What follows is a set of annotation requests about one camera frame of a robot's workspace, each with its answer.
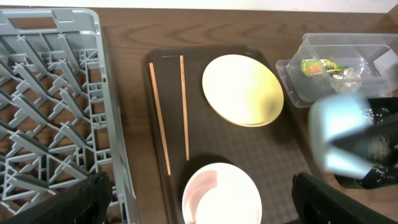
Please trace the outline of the light blue bowl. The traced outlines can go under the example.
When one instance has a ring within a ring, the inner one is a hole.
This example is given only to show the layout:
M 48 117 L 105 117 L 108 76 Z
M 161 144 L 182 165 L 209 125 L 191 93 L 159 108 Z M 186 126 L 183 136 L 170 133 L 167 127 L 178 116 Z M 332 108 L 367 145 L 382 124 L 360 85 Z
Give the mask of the light blue bowl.
M 369 102 L 358 94 L 330 95 L 317 100 L 308 114 L 308 138 L 315 163 L 323 172 L 363 179 L 373 164 L 332 142 L 367 128 L 362 115 Z

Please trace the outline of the green orange snack wrapper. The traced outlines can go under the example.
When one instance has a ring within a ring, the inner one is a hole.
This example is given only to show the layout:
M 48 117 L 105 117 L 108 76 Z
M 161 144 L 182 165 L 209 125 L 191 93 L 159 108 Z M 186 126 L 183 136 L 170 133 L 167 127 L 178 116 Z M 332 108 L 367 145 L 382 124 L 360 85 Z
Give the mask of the green orange snack wrapper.
M 305 59 L 300 63 L 301 71 L 308 77 L 314 75 L 321 75 L 324 72 L 329 74 L 339 74 L 348 69 L 347 66 L 341 66 L 338 63 L 332 62 L 327 59 Z

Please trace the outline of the grey plastic dish rack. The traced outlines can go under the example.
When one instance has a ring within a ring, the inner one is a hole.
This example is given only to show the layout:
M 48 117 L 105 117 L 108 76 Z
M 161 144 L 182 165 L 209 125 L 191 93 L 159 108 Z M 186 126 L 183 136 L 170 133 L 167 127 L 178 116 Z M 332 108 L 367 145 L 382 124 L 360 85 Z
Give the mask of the grey plastic dish rack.
M 1 10 L 1 219 L 89 175 L 111 180 L 106 223 L 138 223 L 116 80 L 90 9 Z

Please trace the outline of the wooden chopstick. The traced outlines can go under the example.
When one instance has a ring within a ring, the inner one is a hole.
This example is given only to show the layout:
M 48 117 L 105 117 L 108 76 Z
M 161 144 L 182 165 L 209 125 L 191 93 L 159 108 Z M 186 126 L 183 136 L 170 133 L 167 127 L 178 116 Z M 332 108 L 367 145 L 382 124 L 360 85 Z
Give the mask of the wooden chopstick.
M 162 117 L 159 93 L 158 93 L 158 89 L 157 89 L 154 64 L 152 62 L 149 63 L 149 70 L 150 70 L 150 78 L 151 78 L 152 88 L 153 88 L 153 93 L 154 93 L 154 100 L 155 100 L 155 107 L 156 107 L 157 119 L 158 119 L 158 124 L 159 124 L 160 138 L 162 141 L 162 148 L 163 148 L 163 152 L 164 152 L 165 165 L 167 168 L 167 174 L 171 175 L 169 153 L 168 153 L 168 148 L 167 148 L 167 140 L 165 137 L 164 121 L 163 121 L 163 117 Z
M 185 141 L 185 155 L 186 160 L 190 159 L 189 152 L 189 136 L 188 136 L 188 116 L 187 116 L 187 98 L 185 88 L 185 68 L 184 68 L 184 57 L 180 55 L 180 78 L 181 78 L 181 91 L 182 91 L 182 110 L 183 110 L 183 130 L 184 130 L 184 141 Z

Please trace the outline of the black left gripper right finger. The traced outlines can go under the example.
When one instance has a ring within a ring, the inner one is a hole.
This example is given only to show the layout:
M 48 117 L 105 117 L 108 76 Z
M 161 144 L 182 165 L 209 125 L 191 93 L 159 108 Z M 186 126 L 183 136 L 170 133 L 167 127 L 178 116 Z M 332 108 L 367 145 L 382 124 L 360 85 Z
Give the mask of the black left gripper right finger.
M 306 172 L 293 176 L 292 200 L 302 223 L 397 224 Z

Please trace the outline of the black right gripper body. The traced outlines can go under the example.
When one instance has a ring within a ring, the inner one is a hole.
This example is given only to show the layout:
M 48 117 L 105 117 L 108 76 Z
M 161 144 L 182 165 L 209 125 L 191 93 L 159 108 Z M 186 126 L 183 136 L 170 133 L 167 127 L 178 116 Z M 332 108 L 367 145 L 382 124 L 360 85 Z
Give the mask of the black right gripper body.
M 390 115 L 381 123 L 335 139 L 331 144 L 371 162 L 397 165 L 397 115 Z

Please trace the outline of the black waste tray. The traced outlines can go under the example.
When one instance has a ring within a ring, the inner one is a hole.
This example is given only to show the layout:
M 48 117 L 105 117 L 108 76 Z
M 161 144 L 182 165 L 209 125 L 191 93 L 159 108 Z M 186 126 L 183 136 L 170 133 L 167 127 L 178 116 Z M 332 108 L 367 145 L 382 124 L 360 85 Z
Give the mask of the black waste tray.
M 397 184 L 397 98 L 372 98 L 369 104 L 364 114 L 371 125 L 332 142 L 372 165 L 362 179 L 337 175 L 339 184 L 346 188 L 376 189 Z

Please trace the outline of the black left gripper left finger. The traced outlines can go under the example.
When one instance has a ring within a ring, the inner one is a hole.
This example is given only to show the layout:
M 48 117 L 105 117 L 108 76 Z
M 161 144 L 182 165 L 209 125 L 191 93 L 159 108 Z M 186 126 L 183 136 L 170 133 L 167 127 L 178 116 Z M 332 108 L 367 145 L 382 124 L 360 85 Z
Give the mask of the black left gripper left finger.
M 1 223 L 100 224 L 105 221 L 112 196 L 110 178 L 101 171 Z

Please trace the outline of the dark brown serving tray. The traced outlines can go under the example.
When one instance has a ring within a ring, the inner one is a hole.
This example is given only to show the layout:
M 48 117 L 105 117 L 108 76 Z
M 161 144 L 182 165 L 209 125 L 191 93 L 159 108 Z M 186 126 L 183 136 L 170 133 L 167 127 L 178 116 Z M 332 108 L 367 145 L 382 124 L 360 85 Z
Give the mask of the dark brown serving tray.
M 237 126 L 217 115 L 203 94 L 201 79 L 205 67 L 228 54 L 267 63 L 265 56 L 250 45 L 162 48 L 151 50 L 144 58 L 142 70 L 168 221 L 183 222 L 182 195 L 189 178 L 207 164 L 225 162 L 239 167 L 254 181 L 261 196 L 263 223 L 298 223 L 291 195 L 292 178 L 298 172 L 308 171 L 308 165 L 287 112 L 265 126 Z M 189 161 L 185 155 L 180 55 L 184 57 L 185 68 Z M 171 175 L 165 165 L 150 62 L 154 64 Z

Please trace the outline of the pink white bowl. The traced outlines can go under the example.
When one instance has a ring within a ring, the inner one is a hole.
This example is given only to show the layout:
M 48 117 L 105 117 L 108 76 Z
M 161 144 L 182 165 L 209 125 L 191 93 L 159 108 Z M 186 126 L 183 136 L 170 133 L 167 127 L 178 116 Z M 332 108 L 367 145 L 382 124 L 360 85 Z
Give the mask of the pink white bowl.
M 182 216 L 188 224 L 260 224 L 261 196 L 242 169 L 222 162 L 208 164 L 188 180 L 182 196 Z

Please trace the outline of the clear plastic bin lid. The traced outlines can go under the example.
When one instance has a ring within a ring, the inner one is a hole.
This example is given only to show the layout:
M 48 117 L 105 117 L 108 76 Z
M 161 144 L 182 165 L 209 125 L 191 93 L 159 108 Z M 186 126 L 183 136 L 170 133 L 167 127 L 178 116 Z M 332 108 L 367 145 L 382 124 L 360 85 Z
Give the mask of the clear plastic bin lid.
M 287 64 L 290 62 L 290 60 L 278 60 L 275 64 L 275 68 L 277 70 L 277 73 L 279 75 L 279 78 L 282 82 L 282 85 L 287 92 L 287 96 L 289 97 L 291 103 L 296 107 L 296 108 L 309 108 L 311 107 L 314 102 L 310 101 L 304 101 L 301 96 L 299 96 L 298 91 L 294 87 L 289 74 L 287 73 Z

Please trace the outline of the yellow round plate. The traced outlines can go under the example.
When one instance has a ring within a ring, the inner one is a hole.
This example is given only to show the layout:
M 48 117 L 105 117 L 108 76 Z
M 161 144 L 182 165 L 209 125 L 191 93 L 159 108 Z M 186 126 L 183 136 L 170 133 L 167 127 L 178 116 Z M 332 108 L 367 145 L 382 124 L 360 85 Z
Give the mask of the yellow round plate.
M 284 106 L 284 93 L 273 72 L 243 55 L 229 54 L 212 60 L 203 72 L 202 88 L 211 108 L 238 126 L 270 124 Z

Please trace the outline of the clear plastic bin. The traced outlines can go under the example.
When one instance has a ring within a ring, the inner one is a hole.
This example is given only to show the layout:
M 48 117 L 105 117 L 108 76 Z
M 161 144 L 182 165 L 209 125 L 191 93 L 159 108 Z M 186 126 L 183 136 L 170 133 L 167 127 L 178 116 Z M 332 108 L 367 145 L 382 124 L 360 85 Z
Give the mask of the clear plastic bin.
M 324 72 L 306 76 L 300 63 L 305 59 L 327 59 L 361 73 L 356 92 L 367 97 L 387 96 L 397 89 L 397 35 L 368 33 L 308 33 L 287 64 L 287 73 L 304 101 L 317 101 L 337 92 L 337 80 Z

